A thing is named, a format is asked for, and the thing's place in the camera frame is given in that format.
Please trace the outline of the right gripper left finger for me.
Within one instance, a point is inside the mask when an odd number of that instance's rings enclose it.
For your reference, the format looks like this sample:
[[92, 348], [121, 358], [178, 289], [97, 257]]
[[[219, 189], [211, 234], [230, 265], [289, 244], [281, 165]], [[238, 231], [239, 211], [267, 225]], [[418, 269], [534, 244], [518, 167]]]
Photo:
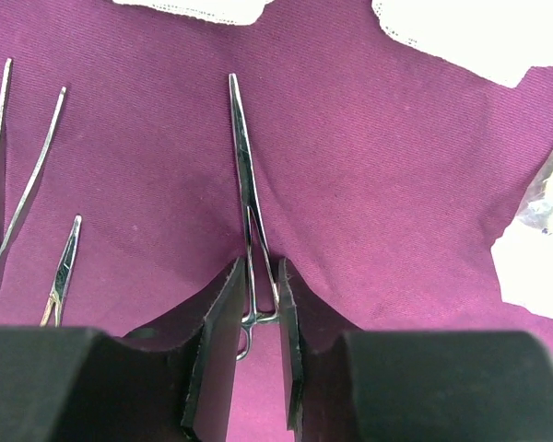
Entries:
[[228, 264], [202, 290], [128, 332], [124, 343], [161, 358], [164, 385], [154, 398], [166, 403], [180, 441], [224, 441], [233, 392], [241, 314], [246, 298], [245, 260]]

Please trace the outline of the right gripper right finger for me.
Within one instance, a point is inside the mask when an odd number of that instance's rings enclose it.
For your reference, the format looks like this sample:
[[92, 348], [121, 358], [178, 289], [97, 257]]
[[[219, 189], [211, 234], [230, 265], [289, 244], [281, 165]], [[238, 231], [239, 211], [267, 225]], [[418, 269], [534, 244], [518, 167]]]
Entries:
[[362, 441], [361, 329], [317, 296], [293, 261], [278, 263], [287, 428], [296, 441]]

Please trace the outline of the steel forceps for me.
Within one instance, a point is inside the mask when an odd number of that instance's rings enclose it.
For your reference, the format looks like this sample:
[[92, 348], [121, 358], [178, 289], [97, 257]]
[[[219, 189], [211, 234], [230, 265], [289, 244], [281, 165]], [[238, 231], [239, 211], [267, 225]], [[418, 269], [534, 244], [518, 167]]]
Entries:
[[[270, 260], [270, 249], [268, 247], [268, 241], [265, 233], [265, 223], [262, 217], [254, 174], [252, 146], [241, 100], [239, 81], [235, 73], [230, 73], [228, 75], [228, 84], [231, 131], [239, 184], [243, 236], [246, 252], [245, 267], [249, 301], [249, 310], [241, 319], [241, 330], [245, 336], [245, 345], [237, 354], [237, 361], [241, 361], [250, 353], [252, 349], [253, 328], [256, 325], [265, 325], [279, 321], [278, 307], [280, 296], [277, 291], [275, 271], [273, 270]], [[271, 290], [273, 309], [269, 311], [259, 310], [257, 305], [253, 265], [253, 227], [255, 227], [257, 232], [259, 246], [265, 262], [266, 274]]]
[[59, 327], [62, 323], [65, 297], [70, 286], [72, 272], [76, 261], [82, 220], [82, 215], [76, 215], [74, 218], [74, 222], [65, 243], [64, 251], [58, 263], [50, 294], [41, 317], [41, 327], [45, 327], [50, 322], [51, 317], [53, 317], [53, 325], [55, 327]]

